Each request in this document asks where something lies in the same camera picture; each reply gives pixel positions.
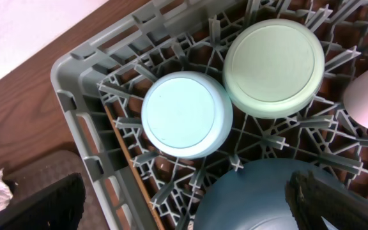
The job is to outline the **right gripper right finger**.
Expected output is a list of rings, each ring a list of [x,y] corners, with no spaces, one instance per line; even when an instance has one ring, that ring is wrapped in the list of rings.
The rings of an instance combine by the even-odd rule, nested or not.
[[[286,202],[299,229],[368,229],[368,200],[345,188],[333,187],[312,171],[292,173]]]

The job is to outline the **mint green bowl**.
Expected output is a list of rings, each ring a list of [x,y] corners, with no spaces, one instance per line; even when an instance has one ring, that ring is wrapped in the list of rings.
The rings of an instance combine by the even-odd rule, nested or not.
[[[257,118],[292,115],[319,91],[325,55],[319,39],[300,23],[270,19],[249,26],[232,42],[223,83],[232,103]]]

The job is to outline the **wooden chopstick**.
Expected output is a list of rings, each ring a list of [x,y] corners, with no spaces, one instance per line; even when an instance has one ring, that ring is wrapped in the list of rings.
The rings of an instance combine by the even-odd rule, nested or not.
[[[157,229],[158,230],[164,230],[165,228],[163,226],[163,223],[162,223],[162,221],[161,221],[161,219],[160,219],[157,211],[154,210],[154,209],[152,209],[150,207],[150,196],[149,196],[149,194],[148,194],[148,192],[146,190],[146,187],[144,186],[144,183],[141,180],[141,177],[139,175],[138,170],[133,166],[132,157],[130,156],[129,150],[128,150],[128,148],[127,148],[127,146],[126,146],[126,144],[125,144],[125,142],[123,140],[122,135],[120,134],[120,131],[116,127],[116,122],[114,121],[113,115],[111,113],[111,108],[109,107],[109,105],[107,103],[104,105],[104,108],[105,108],[105,112],[107,114],[107,117],[108,117],[109,121],[111,122],[111,125],[113,127],[113,130],[114,130],[114,132],[116,134],[116,137],[118,139],[118,142],[119,142],[119,144],[121,146],[121,149],[123,151],[123,154],[124,154],[124,156],[125,156],[128,164],[129,164],[129,167],[130,167],[130,169],[132,171],[132,174],[133,174],[133,176],[134,176],[134,178],[135,178],[135,180],[136,180],[136,182],[137,182],[137,184],[138,184],[138,186],[140,188],[141,194],[143,195],[143,198],[144,198],[144,200],[146,202],[146,205],[147,205],[149,211],[151,212],[151,214],[152,214],[152,216],[153,216],[153,218],[155,220],[155,223],[157,225]]]

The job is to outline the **grey dishwasher rack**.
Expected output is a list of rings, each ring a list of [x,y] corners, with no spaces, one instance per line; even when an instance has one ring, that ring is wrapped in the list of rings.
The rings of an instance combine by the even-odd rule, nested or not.
[[[181,70],[220,80],[234,39],[266,19],[299,22],[320,40],[325,74],[313,100],[278,119],[234,109],[229,137],[208,157],[184,160],[157,150],[140,121],[151,85]],[[59,58],[51,82],[109,227],[157,229],[105,104],[164,228],[190,229],[212,184],[266,158],[318,166],[368,200],[368,129],[341,100],[367,70],[368,1],[150,1]]]

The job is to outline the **brown serving tray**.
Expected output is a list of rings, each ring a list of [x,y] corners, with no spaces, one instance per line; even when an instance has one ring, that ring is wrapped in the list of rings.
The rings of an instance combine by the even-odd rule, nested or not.
[[[80,173],[84,181],[86,199],[79,229],[108,229],[109,226],[87,175],[82,159],[71,151],[57,151],[4,175],[13,198],[10,205],[21,202],[72,173]]]

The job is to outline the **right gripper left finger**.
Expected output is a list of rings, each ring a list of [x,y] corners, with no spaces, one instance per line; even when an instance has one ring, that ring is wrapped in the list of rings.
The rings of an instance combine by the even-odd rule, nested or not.
[[[77,229],[85,200],[81,174],[69,174],[0,211],[0,229]]]

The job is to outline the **light blue bowl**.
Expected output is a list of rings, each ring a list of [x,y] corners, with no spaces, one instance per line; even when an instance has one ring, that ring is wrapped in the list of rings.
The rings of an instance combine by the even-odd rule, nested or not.
[[[230,134],[233,106],[223,85],[200,72],[173,72],[146,92],[141,121],[149,141],[178,158],[206,157]]]

